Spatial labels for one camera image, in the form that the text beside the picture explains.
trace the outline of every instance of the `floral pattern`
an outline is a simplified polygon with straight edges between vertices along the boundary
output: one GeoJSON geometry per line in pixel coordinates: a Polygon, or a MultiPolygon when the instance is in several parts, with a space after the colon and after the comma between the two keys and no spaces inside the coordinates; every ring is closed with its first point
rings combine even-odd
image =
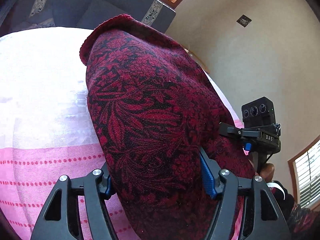
{"type": "Polygon", "coordinates": [[[217,203],[203,189],[199,147],[235,175],[254,176],[241,145],[219,135],[219,122],[233,120],[205,73],[177,42],[128,15],[100,25],[80,58],[132,228],[142,240],[203,239],[217,203]]]}

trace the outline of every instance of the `pillow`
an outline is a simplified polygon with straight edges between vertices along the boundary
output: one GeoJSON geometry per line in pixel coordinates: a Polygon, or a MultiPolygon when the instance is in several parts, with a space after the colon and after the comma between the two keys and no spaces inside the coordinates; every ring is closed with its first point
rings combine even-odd
{"type": "Polygon", "coordinates": [[[126,12],[105,0],[92,0],[76,27],[93,30],[104,21],[124,13],[126,12]]]}

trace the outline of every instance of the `wall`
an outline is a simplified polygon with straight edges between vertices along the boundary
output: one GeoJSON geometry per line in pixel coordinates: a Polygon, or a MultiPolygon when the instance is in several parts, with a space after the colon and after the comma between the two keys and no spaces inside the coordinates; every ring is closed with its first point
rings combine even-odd
{"type": "Polygon", "coordinates": [[[271,99],[282,150],[271,158],[289,192],[287,161],[320,134],[320,23],[305,0],[183,0],[167,34],[193,51],[241,116],[271,99]],[[252,22],[242,27],[242,15],[252,22]]]}

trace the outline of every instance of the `finger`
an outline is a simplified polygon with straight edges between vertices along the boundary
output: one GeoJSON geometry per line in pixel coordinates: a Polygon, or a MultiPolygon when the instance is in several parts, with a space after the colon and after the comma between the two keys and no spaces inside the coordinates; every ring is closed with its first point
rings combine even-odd
{"type": "Polygon", "coordinates": [[[271,182],[273,175],[275,174],[275,166],[272,163],[267,163],[263,166],[260,176],[265,180],[266,183],[271,182]]]}

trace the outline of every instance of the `camera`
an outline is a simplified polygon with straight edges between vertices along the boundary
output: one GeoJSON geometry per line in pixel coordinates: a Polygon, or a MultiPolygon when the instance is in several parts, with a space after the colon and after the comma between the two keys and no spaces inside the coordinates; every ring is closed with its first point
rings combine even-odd
{"type": "Polygon", "coordinates": [[[276,123],[273,103],[266,97],[243,105],[241,112],[245,128],[267,126],[276,123]]]}

